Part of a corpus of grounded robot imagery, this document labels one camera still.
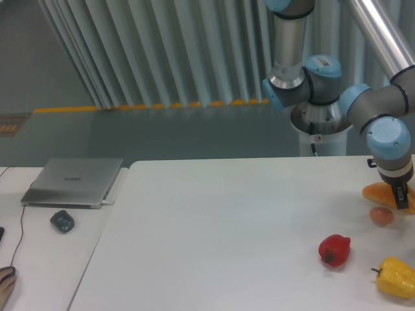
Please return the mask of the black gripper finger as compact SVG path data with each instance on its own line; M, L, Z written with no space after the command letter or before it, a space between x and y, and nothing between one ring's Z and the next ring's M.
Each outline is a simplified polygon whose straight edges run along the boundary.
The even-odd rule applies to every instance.
M408 209L409 200L408 200L408 188L407 185L401 186L392 186L392 193L395 198L395 203L397 209Z

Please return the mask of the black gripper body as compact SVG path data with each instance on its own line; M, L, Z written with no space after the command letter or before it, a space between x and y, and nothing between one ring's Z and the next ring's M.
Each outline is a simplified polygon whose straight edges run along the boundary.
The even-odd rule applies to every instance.
M379 175L385 183L393 187L400 187L403 189L407 188L407 183L412 178L412 171L410 170L405 173L400 173L398 171L379 170Z

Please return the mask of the person's hand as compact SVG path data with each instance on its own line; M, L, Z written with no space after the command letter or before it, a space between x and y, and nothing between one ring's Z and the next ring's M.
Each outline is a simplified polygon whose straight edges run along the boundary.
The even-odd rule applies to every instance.
M8 273L10 272L10 266L1 268L1 296L0 296L0 302L1 302L1 310L4 308L10 294L12 293L15 285L13 287L8 286Z

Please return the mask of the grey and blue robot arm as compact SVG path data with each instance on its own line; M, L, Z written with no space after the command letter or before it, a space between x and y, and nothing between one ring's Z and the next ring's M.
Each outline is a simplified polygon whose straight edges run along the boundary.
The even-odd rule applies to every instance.
M340 89L340 62L317 54L301 61L305 20L314 1L267 1L281 24L276 35L274 66L263 80L263 90L277 109L305 104L324 111L336 108L334 131L355 127L372 153L385 190L375 202L408 211L412 204L407 185L414 173L410 133L401 117L414 111L414 53L390 13L380 1L346 1L345 5L372 46L389 84L374 90L366 84Z

